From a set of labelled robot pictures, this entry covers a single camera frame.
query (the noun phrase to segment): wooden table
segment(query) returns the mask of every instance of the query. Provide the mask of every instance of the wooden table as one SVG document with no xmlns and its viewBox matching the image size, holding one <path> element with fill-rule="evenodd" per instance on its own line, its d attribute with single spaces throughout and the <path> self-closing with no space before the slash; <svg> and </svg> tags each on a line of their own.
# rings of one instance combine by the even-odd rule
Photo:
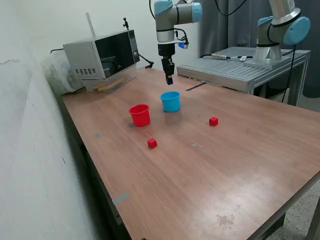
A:
<svg viewBox="0 0 320 240">
<path fill-rule="evenodd" d="M 63 97 L 134 240 L 262 239 L 319 178 L 319 113 L 209 84 L 186 91 L 198 83 L 138 69 L 114 93 Z M 171 90 L 181 109 L 164 113 Z M 132 127 L 140 103 L 151 124 Z"/>
</svg>

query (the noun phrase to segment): cable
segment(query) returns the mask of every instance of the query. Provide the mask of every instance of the cable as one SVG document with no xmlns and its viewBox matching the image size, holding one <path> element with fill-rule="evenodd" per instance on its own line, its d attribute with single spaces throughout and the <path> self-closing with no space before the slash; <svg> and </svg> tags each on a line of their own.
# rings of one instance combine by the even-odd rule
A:
<svg viewBox="0 0 320 240">
<path fill-rule="evenodd" d="M 202 59 L 203 57 L 206 57 L 206 56 L 211 56 L 211 54 L 204 54 L 200 58 Z"/>
<path fill-rule="evenodd" d="M 228 13 L 228 14 L 222 13 L 221 10 L 220 10 L 220 7 L 219 7 L 219 4 L 218 4 L 217 0 L 214 0 L 214 1 L 215 1 L 216 7 L 218 8 L 219 13 L 220 13 L 221 15 L 227 17 L 227 16 L 230 16 L 231 14 L 234 14 L 234 13 L 235 13 L 239 8 L 241 8 L 241 6 L 242 6 L 243 4 L 245 4 L 245 2 L 248 1 L 248 0 L 243 0 L 243 2 L 242 2 L 234 11 L 232 11 L 232 12 L 230 12 L 230 13 Z"/>
<path fill-rule="evenodd" d="M 150 61 L 148 59 L 146 59 L 144 56 L 142 56 L 140 53 L 139 53 L 139 56 L 141 58 L 143 58 L 149 65 L 148 66 L 145 66 L 146 69 L 152 69 L 152 67 L 154 66 L 154 62 L 153 61 Z"/>
<path fill-rule="evenodd" d="M 60 50 L 65 50 L 64 48 L 59 48 L 59 49 L 53 49 L 50 51 L 50 54 L 52 54 L 52 52 L 55 52 L 55 51 L 60 51 Z"/>
<path fill-rule="evenodd" d="M 209 57 L 213 57 L 215 58 L 217 55 L 212 55 L 212 54 L 204 54 L 202 55 L 200 58 L 203 58 L 203 57 L 206 57 L 206 56 L 209 56 Z M 225 55 L 219 55 L 221 57 L 223 57 L 224 59 L 240 59 L 242 58 L 243 56 L 225 56 Z M 252 59 L 254 56 L 246 56 L 247 59 Z"/>
<path fill-rule="evenodd" d="M 189 44 L 189 41 L 188 41 L 188 37 L 187 37 L 186 31 L 183 30 L 182 28 L 174 28 L 174 30 L 182 31 L 182 32 L 184 33 L 184 36 L 183 36 L 182 38 L 179 39 L 179 38 L 177 37 L 177 39 L 180 40 L 180 41 L 184 41 L 184 40 L 185 40 L 185 44 L 188 45 L 188 44 Z"/>
<path fill-rule="evenodd" d="M 285 90 L 284 90 L 284 94 L 283 94 L 281 103 L 283 103 L 284 100 L 285 100 L 287 89 L 288 89 L 289 84 L 290 84 L 291 73 L 292 73 L 292 69 L 294 68 L 295 53 L 296 53 L 296 45 L 293 45 L 293 54 L 292 54 L 292 60 L 291 60 L 290 73 L 289 73 L 288 80 L 286 82 L 286 86 L 285 86 Z"/>
<path fill-rule="evenodd" d="M 150 9 L 150 13 L 151 13 L 153 19 L 156 19 L 155 15 L 154 15 L 154 13 L 152 12 L 152 9 L 151 9 L 151 0 L 149 0 L 149 9 Z"/>
</svg>

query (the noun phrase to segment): table stain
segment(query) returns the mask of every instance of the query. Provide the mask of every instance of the table stain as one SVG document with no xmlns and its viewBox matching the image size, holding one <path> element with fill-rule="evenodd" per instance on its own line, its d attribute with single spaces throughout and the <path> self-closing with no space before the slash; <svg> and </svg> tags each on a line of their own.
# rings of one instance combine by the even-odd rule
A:
<svg viewBox="0 0 320 240">
<path fill-rule="evenodd" d="M 216 215 L 218 217 L 218 223 L 219 226 L 222 227 L 223 230 L 225 229 L 232 229 L 232 226 L 234 226 L 234 219 L 235 216 L 233 214 L 227 216 L 220 216 L 219 214 Z"/>
</svg>

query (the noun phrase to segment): white wall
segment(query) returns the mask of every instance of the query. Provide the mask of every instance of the white wall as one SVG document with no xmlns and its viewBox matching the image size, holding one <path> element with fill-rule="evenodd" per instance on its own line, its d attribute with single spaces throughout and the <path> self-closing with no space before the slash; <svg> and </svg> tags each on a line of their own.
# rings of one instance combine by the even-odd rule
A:
<svg viewBox="0 0 320 240">
<path fill-rule="evenodd" d="M 86 17 L 90 12 L 96 35 L 124 30 L 123 18 L 134 29 L 140 54 L 155 62 L 162 70 L 158 55 L 156 24 L 149 10 L 148 0 L 11 0 L 34 48 L 42 62 L 50 50 L 62 48 L 72 41 L 91 37 Z M 176 48 L 173 56 L 176 66 L 199 55 L 198 23 L 180 25 L 190 42 L 189 49 Z M 139 67 L 147 65 L 144 60 Z"/>
<path fill-rule="evenodd" d="M 80 151 L 10 4 L 0 0 L 0 239 L 106 239 Z"/>
</svg>

